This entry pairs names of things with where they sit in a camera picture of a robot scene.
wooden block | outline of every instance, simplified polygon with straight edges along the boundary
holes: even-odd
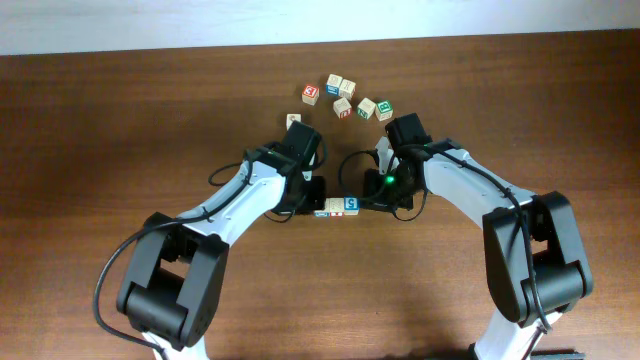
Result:
[[[354,197],[344,198],[344,214],[345,215],[358,215],[360,212],[360,204],[358,199]]]
[[[344,215],[344,198],[329,198],[329,213],[331,216]]]
[[[362,101],[358,105],[358,115],[362,116],[367,120],[369,120],[369,118],[371,117],[371,115],[373,115],[373,112],[375,110],[376,110],[376,103],[374,103],[373,101],[367,98],[362,99]]]
[[[345,98],[340,98],[333,103],[333,111],[340,119],[344,119],[351,115],[351,104]]]
[[[330,74],[327,80],[327,94],[340,95],[340,84],[342,76]]]
[[[318,101],[318,96],[320,96],[320,89],[315,86],[307,85],[302,90],[302,102],[305,104],[315,105],[316,101]]]
[[[347,100],[351,100],[353,94],[356,92],[356,83],[353,81],[349,81],[347,79],[342,79],[342,83],[340,84],[340,92],[338,95]]]
[[[393,116],[393,107],[388,100],[379,102],[376,105],[376,116],[380,121],[391,119],[391,117]]]
[[[287,114],[287,130],[291,127],[294,121],[302,122],[302,115],[300,114]]]

white wall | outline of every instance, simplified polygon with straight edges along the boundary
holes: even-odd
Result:
[[[0,0],[0,54],[640,27],[640,0]]]

toy block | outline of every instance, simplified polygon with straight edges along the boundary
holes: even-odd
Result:
[[[329,198],[329,213],[331,216],[343,216],[344,215],[344,199],[343,198]]]
[[[351,98],[353,97],[353,93],[355,92],[356,92],[356,83],[354,83],[353,81],[349,81],[347,79],[343,79],[342,83],[340,84],[340,92],[338,93],[338,95],[347,100],[351,100]]]
[[[344,198],[344,214],[345,215],[358,215],[360,212],[360,204],[358,199],[354,197]]]
[[[373,115],[373,112],[375,110],[376,110],[376,103],[374,103],[373,101],[367,98],[362,99],[362,101],[358,105],[358,115],[362,116],[367,120],[369,120],[369,118],[371,117],[371,115]]]
[[[340,84],[342,76],[330,74],[327,80],[327,94],[340,95]]]
[[[351,104],[345,98],[340,98],[333,103],[333,111],[340,119],[344,119],[351,115]]]
[[[291,127],[294,121],[302,122],[302,115],[300,114],[287,114],[287,130]]]
[[[316,101],[318,101],[318,96],[320,96],[320,89],[315,86],[307,85],[302,90],[302,102],[305,104],[315,105]]]
[[[393,116],[393,107],[388,100],[379,102],[376,105],[376,116],[380,121],[391,119],[391,117]]]

robotic arm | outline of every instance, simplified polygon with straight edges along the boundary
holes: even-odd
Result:
[[[471,356],[529,358],[550,324],[593,290],[569,201],[558,192],[539,196],[506,182],[451,140],[433,142],[416,114],[395,119],[385,130],[388,140],[371,152],[380,170],[365,175],[370,201],[362,207],[412,207],[411,197],[422,189],[442,196],[476,223],[484,233],[487,283],[497,310],[471,346]],[[546,241],[547,249],[531,254],[531,238]]]
[[[203,334],[218,306],[229,248],[266,211],[292,215],[324,205],[324,179],[305,177],[324,161],[312,161],[320,142],[320,134],[296,122],[282,143],[246,152],[238,173],[202,204],[175,219],[160,213],[149,217],[116,251],[98,280],[93,307],[97,322],[116,336],[153,348],[159,359],[206,359]],[[106,325],[98,306],[106,272],[134,241],[116,307],[147,341]],[[163,260],[178,259],[190,264],[184,279],[162,267]]]

white robotic arm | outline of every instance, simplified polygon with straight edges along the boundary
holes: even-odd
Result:
[[[394,180],[368,179],[387,187],[376,191],[370,208],[406,204],[402,198],[423,189],[445,198],[478,225],[497,309],[470,355],[477,360],[528,359],[550,324],[593,289],[569,202],[557,192],[539,196],[508,183],[451,140],[434,143],[416,114],[395,119],[385,130],[389,138],[378,142],[376,155],[379,165],[391,171],[380,170],[379,177]],[[394,158],[400,161],[389,165]],[[547,250],[533,256],[529,236],[547,241]],[[580,354],[545,359],[581,358],[576,356]]]

